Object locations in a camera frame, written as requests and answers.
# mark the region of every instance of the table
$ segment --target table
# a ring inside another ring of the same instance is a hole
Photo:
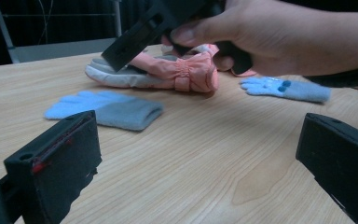
[[[214,94],[112,89],[85,76],[99,56],[0,66],[0,178],[5,158],[57,122],[43,114],[64,95],[111,90],[165,106],[141,133],[98,127],[99,173],[62,223],[352,223],[295,154],[308,112],[358,129],[357,90],[318,105],[247,95],[227,73]]]

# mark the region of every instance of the blue glove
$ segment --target blue glove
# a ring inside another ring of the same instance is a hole
[[[249,95],[271,95],[315,103],[330,99],[330,89],[311,82],[282,80],[275,77],[249,77],[241,81]]]
[[[95,110],[98,124],[141,131],[161,114],[163,106],[113,91],[81,91],[76,96],[62,97],[46,111],[45,118],[64,119],[88,110]]]

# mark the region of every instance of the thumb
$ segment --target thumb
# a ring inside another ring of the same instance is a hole
[[[208,19],[184,24],[171,32],[171,39],[174,43],[186,47],[232,40],[236,29],[232,28],[232,24],[225,16],[226,13],[222,13]]]

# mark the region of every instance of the wooden table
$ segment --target wooden table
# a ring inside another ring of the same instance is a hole
[[[324,105],[249,96],[226,73],[215,94],[118,90],[85,76],[99,56],[0,66],[0,178],[5,158],[57,122],[43,114],[64,95],[112,90],[165,106],[141,133],[98,128],[99,173],[62,223],[352,223],[295,154],[307,112],[358,129],[358,91],[333,89]]]

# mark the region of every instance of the light blue glove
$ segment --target light blue glove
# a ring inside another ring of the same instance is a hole
[[[275,77],[248,77],[241,88],[249,95],[271,95],[315,103],[330,99],[330,89],[311,82],[282,80]]]
[[[163,106],[113,91],[81,91],[76,96],[62,97],[46,111],[45,118],[64,119],[88,110],[95,110],[98,124],[141,131],[162,113]]]

